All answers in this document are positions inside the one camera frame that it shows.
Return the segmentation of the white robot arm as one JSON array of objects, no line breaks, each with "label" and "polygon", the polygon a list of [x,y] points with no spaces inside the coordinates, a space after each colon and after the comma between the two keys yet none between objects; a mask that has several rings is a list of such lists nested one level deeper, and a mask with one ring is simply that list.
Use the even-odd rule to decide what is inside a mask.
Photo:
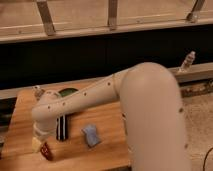
[{"label": "white robot arm", "polygon": [[180,88],[164,66],[145,62],[71,95],[46,91],[32,109],[34,139],[55,133],[56,119],[118,101],[132,171],[191,171]]}]

